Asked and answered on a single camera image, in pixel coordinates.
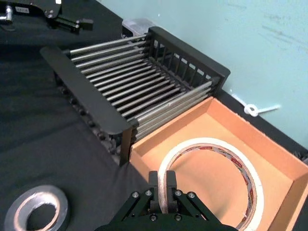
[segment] white tape roll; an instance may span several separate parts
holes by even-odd
[[[246,213],[236,227],[240,231],[255,231],[259,226],[264,208],[261,180],[247,157],[227,142],[214,138],[195,138],[174,147],[164,158],[158,171],[158,199],[163,213],[167,213],[166,171],[182,155],[195,150],[211,150],[231,160],[239,169],[247,185],[248,205]]]

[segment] metal rod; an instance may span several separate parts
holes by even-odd
[[[130,71],[130,70],[134,70],[136,68],[139,68],[139,67],[143,67],[147,65],[147,63],[141,63],[141,64],[138,64],[138,65],[134,65],[134,66],[130,66],[130,67],[127,67],[127,68],[124,68],[124,69],[121,69],[119,71],[115,71],[115,72],[112,72],[112,73],[109,73],[107,75],[103,75],[103,76],[99,76],[97,78],[93,78],[90,80],[91,83],[93,82],[96,82],[98,80],[102,80],[102,79],[106,79],[106,78],[109,78],[109,77],[112,77],[112,76],[117,76],[121,73],[124,73],[124,72],[127,72],[127,71]]]
[[[93,71],[102,70],[104,68],[108,68],[108,67],[111,67],[113,65],[126,63],[127,61],[131,61],[131,60],[134,60],[134,59],[143,58],[147,55],[148,55],[148,53],[136,54],[136,55],[133,55],[133,56],[130,56],[130,57],[126,57],[124,59],[119,59],[119,60],[115,60],[115,61],[112,61],[112,62],[108,62],[106,64],[102,64],[102,65],[90,67],[88,69],[84,69],[84,70],[81,71],[81,73],[86,75],[86,74],[91,73]]]
[[[143,112],[140,112],[139,114],[135,115],[134,117],[129,118],[127,121],[131,121],[132,119],[137,119],[137,118],[139,118],[140,116],[145,115],[145,114],[149,113],[150,111],[152,111],[152,110],[154,110],[154,109],[156,109],[156,108],[161,107],[162,105],[166,104],[167,102],[170,102],[170,101],[172,101],[172,100],[174,100],[174,99],[180,97],[180,96],[183,95],[183,94],[185,94],[185,92],[181,92],[181,93],[179,93],[179,94],[177,94],[177,95],[171,97],[170,99],[167,99],[167,100],[165,100],[165,101],[163,101],[163,102],[157,104],[157,105],[154,106],[154,107],[151,107],[151,108],[149,108],[149,109],[147,109],[147,110],[145,110],[145,111],[143,111]]]
[[[162,65],[164,65],[164,60],[165,60],[165,57],[166,57],[166,53],[167,53],[167,47],[164,48],[164,53],[163,53],[163,57],[162,57],[162,61],[161,61]]]
[[[115,44],[122,43],[122,42],[137,40],[137,39],[143,39],[146,36],[147,35],[145,34],[145,35],[129,37],[129,38],[125,38],[125,39],[122,38],[122,39],[118,39],[118,40],[114,40],[114,41],[110,41],[110,42],[99,43],[99,44],[95,44],[95,45],[92,45],[92,46],[87,46],[87,47],[71,50],[70,53],[71,53],[71,55],[80,54],[80,53],[95,50],[95,49],[98,49],[98,48],[101,48],[101,47],[106,47],[106,46],[115,45]]]
[[[115,101],[115,102],[113,102],[111,105],[112,105],[112,106],[117,106],[117,105],[119,105],[119,104],[121,104],[121,103],[125,103],[126,101],[131,100],[131,99],[135,98],[136,96],[139,96],[139,95],[142,95],[142,94],[144,94],[144,93],[147,93],[148,91],[152,91],[153,89],[158,88],[158,87],[161,87],[161,86],[163,86],[163,85],[165,85],[165,84],[167,84],[167,83],[169,83],[169,82],[170,82],[170,80],[163,81],[163,82],[158,83],[158,84],[156,84],[156,85],[154,85],[154,86],[151,86],[151,87],[149,87],[149,88],[146,88],[146,89],[143,89],[143,90],[141,90],[141,91],[138,91],[138,92],[136,92],[136,93],[134,93],[134,94],[131,94],[131,95],[127,96],[127,97],[124,97],[123,99],[120,99],[120,100],[118,100],[118,101]]]
[[[168,64],[168,69],[170,69],[171,67],[173,56],[174,56],[174,52],[171,53],[171,57],[170,57],[169,64]]]
[[[160,49],[160,42],[157,43],[157,48],[156,48],[156,52],[155,52],[155,61],[157,61],[159,49]]]
[[[166,91],[166,90],[168,90],[168,89],[170,89],[170,88],[172,88],[174,86],[175,86],[175,84],[170,84],[168,86],[165,86],[164,88],[161,88],[161,89],[159,89],[157,91],[154,91],[154,92],[152,92],[152,93],[150,93],[148,95],[145,95],[145,96],[143,96],[143,97],[141,97],[141,98],[139,98],[137,100],[134,100],[134,101],[132,101],[130,103],[127,103],[127,104],[123,105],[122,107],[117,108],[117,111],[121,112],[121,111],[123,111],[123,110],[125,110],[127,108],[130,108],[133,105],[141,103],[144,100],[152,98],[153,96],[156,96],[156,95],[158,95],[158,94],[160,94],[160,93],[162,93],[162,92],[164,92],[164,91]]]
[[[107,98],[107,100],[108,100],[108,101],[115,100],[115,99],[117,99],[117,98],[119,98],[119,97],[122,97],[122,96],[124,96],[124,95],[129,94],[129,93],[132,93],[132,92],[134,92],[134,91],[140,90],[140,89],[142,89],[143,87],[147,87],[147,86],[149,86],[149,85],[151,85],[151,84],[153,84],[153,83],[157,83],[157,82],[159,82],[159,81],[162,80],[162,79],[165,79],[165,76],[161,76],[161,77],[156,78],[156,79],[154,79],[154,80],[151,80],[151,81],[149,81],[149,82],[140,84],[140,85],[138,85],[138,86],[136,86],[136,87],[133,87],[133,88],[131,88],[131,89],[125,90],[125,91],[123,91],[123,92],[120,92],[120,93],[118,93],[118,94],[116,94],[116,95],[110,96],[110,97]]]
[[[175,71],[174,71],[174,75],[177,75],[177,74],[178,74],[178,71],[179,71],[179,67],[180,67],[180,63],[181,63],[181,62],[182,62],[182,57],[179,57],[177,66],[176,66]]]
[[[144,61],[144,60],[143,59],[138,59],[136,61],[133,61],[133,62],[130,62],[130,63],[127,63],[127,64],[122,64],[122,65],[115,66],[115,67],[112,67],[112,68],[109,68],[109,69],[106,69],[106,70],[103,70],[103,71],[99,71],[99,72],[93,73],[91,75],[88,75],[86,78],[92,78],[92,77],[100,76],[100,75],[103,75],[103,74],[106,74],[106,73],[109,73],[109,72],[112,72],[112,71],[116,71],[118,69],[122,69],[123,67],[127,67],[127,66],[131,66],[131,65],[134,65],[134,64],[138,64],[138,63],[140,63],[142,61]]]
[[[114,52],[114,51],[119,51],[119,50],[130,48],[130,47],[137,47],[139,45],[144,45],[146,42],[147,41],[141,41],[141,42],[135,42],[135,43],[131,43],[131,44],[120,46],[120,47],[114,47],[114,48],[106,49],[106,50],[103,50],[103,51],[98,51],[98,52],[78,56],[76,58],[72,58],[71,60],[72,60],[72,62],[83,61],[83,60],[86,60],[88,58],[92,58],[92,57],[95,57],[95,56],[111,53],[111,52]]]
[[[150,71],[146,71],[146,72],[143,72],[143,73],[141,73],[141,74],[138,74],[138,75],[135,75],[135,76],[132,76],[132,77],[129,77],[129,78],[125,78],[125,79],[123,79],[123,80],[121,80],[121,81],[118,81],[118,82],[109,84],[109,85],[104,86],[104,87],[102,87],[102,88],[98,88],[98,90],[99,90],[99,91],[104,91],[104,90],[107,90],[107,89],[116,87],[116,86],[118,86],[118,85],[122,85],[123,83],[130,82],[130,81],[135,80],[135,79],[137,79],[137,78],[140,78],[140,77],[142,77],[142,76],[146,76],[146,75],[151,74],[151,73],[153,73],[153,72],[155,72],[155,71],[156,71],[156,69],[152,69],[152,70],[150,70]]]
[[[180,104],[176,105],[173,108],[170,108],[169,110],[165,111],[164,113],[161,113],[157,115],[156,117],[153,117],[152,119],[146,121],[143,124],[139,124],[139,127],[137,127],[137,131],[141,132],[142,130],[145,130],[146,128],[152,126],[153,124],[159,122],[160,120],[168,117],[169,115],[177,112],[178,110],[181,110],[182,108],[186,107],[187,105],[190,105],[193,102],[198,101],[200,98],[204,97],[204,95],[207,95],[207,93],[210,91],[211,88],[206,89],[203,92],[200,92],[199,94],[189,98],[186,101],[182,101]]]
[[[192,77],[191,77],[191,79],[190,79],[190,81],[189,81],[189,85],[192,85],[192,83],[193,83],[193,78],[195,77],[195,75],[196,75],[196,73],[197,73],[197,70],[198,70],[198,68],[195,67],[195,68],[194,68],[194,71],[193,71],[193,73],[192,73]]]
[[[118,92],[118,91],[120,91],[120,90],[124,90],[124,89],[129,88],[129,87],[131,87],[131,86],[134,86],[134,85],[136,85],[136,84],[142,83],[142,82],[147,81],[147,80],[149,80],[149,79],[151,79],[151,78],[154,78],[154,77],[156,77],[156,76],[158,76],[158,75],[160,75],[160,73],[155,73],[155,74],[150,75],[150,76],[148,76],[148,77],[145,77],[145,78],[142,78],[142,79],[138,79],[138,80],[136,80],[136,81],[134,81],[134,82],[128,83],[128,84],[123,85],[123,86],[121,86],[121,87],[118,87],[118,88],[116,88],[116,89],[112,89],[112,90],[110,90],[110,91],[107,91],[107,92],[103,93],[103,96],[106,97],[107,95],[111,95],[111,94],[116,93],[116,92]]]
[[[177,112],[175,112],[174,114],[166,117],[163,120],[160,120],[159,122],[157,122],[156,124],[152,125],[151,127],[143,130],[140,133],[137,133],[136,135],[136,139],[139,141],[140,139],[142,139],[143,137],[145,137],[146,135],[150,134],[151,132],[155,131],[156,129],[158,129],[160,126],[164,125],[165,123],[169,122],[170,120],[176,118],[177,116],[179,116],[180,114],[184,113],[185,111],[187,111],[188,109],[190,109],[191,107],[193,107],[194,105],[197,105],[199,102],[201,102],[202,100],[204,100],[207,97],[207,95],[205,95],[204,97],[200,98],[197,101],[194,101],[193,103],[187,105],[186,107],[178,110]]]
[[[159,101],[159,100],[161,100],[161,99],[163,99],[163,98],[165,98],[165,97],[167,97],[169,95],[172,95],[173,93],[175,93],[175,92],[177,92],[179,90],[180,90],[180,88],[176,88],[176,89],[168,91],[168,92],[166,92],[166,93],[164,93],[164,94],[162,94],[160,96],[157,96],[154,99],[152,99],[152,100],[150,100],[148,102],[145,102],[143,104],[140,104],[139,106],[137,106],[137,107],[135,107],[135,108],[133,108],[133,109],[123,113],[122,116],[126,117],[126,116],[128,116],[128,115],[130,115],[130,114],[132,114],[132,113],[134,113],[136,111],[139,111],[140,109],[145,108],[145,107],[147,107],[147,106],[149,106],[149,105],[151,105],[151,104],[153,104],[153,103],[155,103],[155,102],[157,102],[157,101]]]
[[[200,92],[204,91],[206,88],[208,88],[211,85],[212,85],[212,81],[209,81],[209,82],[207,82],[207,83],[187,92],[186,94],[174,99],[173,101],[170,101],[170,102],[162,105],[161,107],[150,111],[149,113],[147,113],[147,114],[138,118],[139,124],[142,124],[146,121],[149,121],[150,119],[157,116],[158,114],[161,114],[161,113],[163,113],[167,110],[170,110],[170,108],[173,108],[174,106],[180,104],[182,101],[186,101],[189,98],[195,96],[196,94],[199,94]]]
[[[152,66],[146,66],[146,67],[144,67],[144,68],[139,68],[139,69],[137,69],[137,70],[134,70],[134,71],[125,73],[125,74],[123,74],[123,75],[117,76],[117,77],[115,77],[115,78],[111,78],[111,79],[105,80],[105,81],[103,81],[103,82],[94,84],[94,86],[95,86],[95,87],[98,87],[98,86],[101,86],[101,85],[106,85],[106,84],[108,84],[108,83],[114,82],[114,81],[119,80],[119,79],[123,79],[123,78],[125,78],[125,77],[134,75],[134,74],[136,74],[136,73],[139,73],[139,72],[142,72],[142,71],[145,71],[145,70],[149,70],[149,69],[151,69],[151,68],[152,68]]]
[[[110,55],[110,56],[106,56],[106,57],[103,57],[103,58],[100,58],[100,59],[95,59],[95,60],[91,60],[91,61],[88,61],[88,62],[85,62],[85,63],[77,64],[76,67],[77,68],[83,68],[83,67],[91,66],[91,65],[94,65],[94,64],[99,64],[99,63],[109,61],[109,60],[112,60],[112,59],[115,59],[115,58],[118,58],[118,57],[121,57],[121,56],[129,55],[129,54],[133,54],[133,53],[138,53],[138,52],[144,51],[146,49],[149,49],[149,48],[148,47],[140,47],[140,48],[137,48],[137,49],[133,49],[131,51],[124,51],[124,52],[121,52],[121,53],[118,53],[118,54],[113,54],[113,55]]]
[[[183,71],[182,79],[185,79],[185,75],[186,75],[188,67],[189,67],[189,62],[186,63],[185,69]]]

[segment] metal clamp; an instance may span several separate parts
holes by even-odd
[[[13,22],[13,8],[6,6],[5,16],[0,16],[0,22],[12,23]]]

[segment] black rack frame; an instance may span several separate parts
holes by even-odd
[[[211,91],[211,95],[214,96],[222,88],[230,74],[229,69],[159,27],[151,27],[145,39],[150,41],[148,60],[165,71],[176,82],[181,83],[188,89],[193,89],[204,83],[204,80],[202,80],[200,83],[197,83],[197,85],[193,86],[192,84],[192,80],[197,78],[198,75],[197,68],[212,78],[219,78],[218,84],[214,86],[214,90]],[[172,52],[172,58],[174,57],[174,53],[179,56],[177,64],[175,64],[175,66],[173,65],[173,70],[170,68],[170,64],[169,67],[163,64],[166,48]],[[61,88],[63,94],[67,95],[70,103],[82,115],[85,122],[89,124],[93,133],[107,148],[110,147],[109,151],[115,151],[111,150],[113,146],[112,143],[115,143],[115,140],[110,138],[110,136],[120,137],[121,149],[119,164],[123,165],[128,162],[132,138],[134,136],[133,130],[136,126],[135,121],[128,122],[107,99],[101,95],[69,59],[69,52],[62,51],[58,47],[52,46],[42,48],[40,53],[54,70],[56,83]],[[184,67],[183,72],[184,75],[186,74],[190,78],[189,82],[177,74],[179,66],[184,65],[184,63],[181,62],[182,58],[195,66],[195,70],[191,69],[188,64],[186,64],[188,68]]]

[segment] duct tape roll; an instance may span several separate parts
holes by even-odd
[[[27,231],[30,214],[42,205],[53,205],[55,214],[51,221],[39,231],[64,231],[68,225],[68,202],[65,194],[55,186],[41,185],[26,191],[9,208],[5,231]]]
[[[231,144],[214,138],[195,138],[174,147],[164,158],[158,171],[158,199],[163,213],[167,213],[166,171],[182,155],[196,150],[210,150],[223,155],[238,168],[247,186],[248,205],[242,221],[236,227],[240,231],[255,231],[264,208],[261,180],[247,157]]]

